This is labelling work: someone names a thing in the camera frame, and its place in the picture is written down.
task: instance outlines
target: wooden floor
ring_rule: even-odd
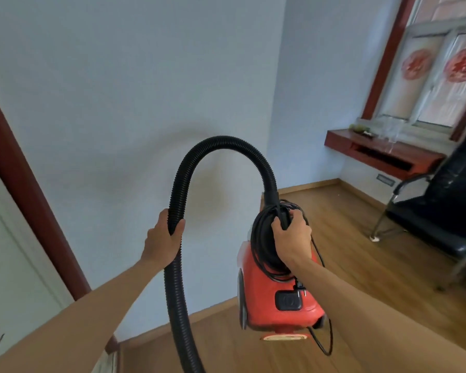
[[[452,268],[450,259],[408,233],[378,244],[369,241],[379,211],[340,185],[284,197],[306,212],[328,269],[466,349],[466,289],[433,290]],[[363,371],[338,330],[333,356],[325,357],[312,340],[262,342],[262,333],[242,331],[236,307],[197,322],[192,329],[209,372]],[[327,345],[327,330],[318,335]],[[122,368],[124,373],[182,371],[170,334],[124,351]]]

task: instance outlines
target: vacuum cleaner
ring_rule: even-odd
[[[236,137],[216,136],[194,146],[181,162],[176,173],[169,202],[168,230],[174,233],[179,220],[184,218],[188,188],[193,171],[200,160],[218,149],[230,149],[248,157],[259,170],[264,184],[264,207],[255,218],[251,232],[238,253],[238,307],[242,329],[268,331],[265,340],[305,339],[299,330],[307,328],[319,348],[327,356],[333,349],[331,321],[330,346],[326,351],[313,329],[321,328],[326,319],[324,310],[307,292],[303,283],[292,275],[276,254],[271,223],[277,216],[284,230],[290,225],[290,210],[301,208],[294,203],[280,200],[273,170],[266,158],[255,147]],[[312,244],[324,266],[323,258]],[[317,262],[313,253],[312,259]],[[188,319],[183,277],[181,273],[181,248],[174,261],[164,269],[166,302],[174,344],[185,373],[205,373],[193,340]]]

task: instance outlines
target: black leather chair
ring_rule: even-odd
[[[418,180],[429,181],[425,194],[396,202],[402,189]],[[435,174],[411,177],[395,188],[371,233],[373,242],[380,240],[378,230],[385,217],[458,259],[441,288],[454,282],[466,266],[466,138]]]

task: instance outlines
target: black corrugated hose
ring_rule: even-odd
[[[168,229],[174,233],[179,220],[184,218],[188,187],[193,171],[200,160],[208,153],[218,149],[230,149],[248,157],[259,170],[264,183],[264,201],[266,204],[279,204],[278,191],[273,170],[261,152],[251,144],[236,137],[216,136],[205,139],[194,146],[181,162],[169,202]],[[205,373],[195,342],[193,340],[188,311],[183,292],[181,276],[181,248],[174,261],[164,270],[166,301],[168,303],[169,322],[178,351],[181,367],[185,373]]]

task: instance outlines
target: vacuum wheel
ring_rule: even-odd
[[[242,330],[247,329],[247,304],[245,303],[245,283],[243,281],[243,272],[238,272],[238,310],[240,314],[240,327]]]
[[[326,322],[326,314],[324,314],[320,319],[316,321],[314,326],[312,326],[313,329],[322,329],[324,327],[324,323]]]

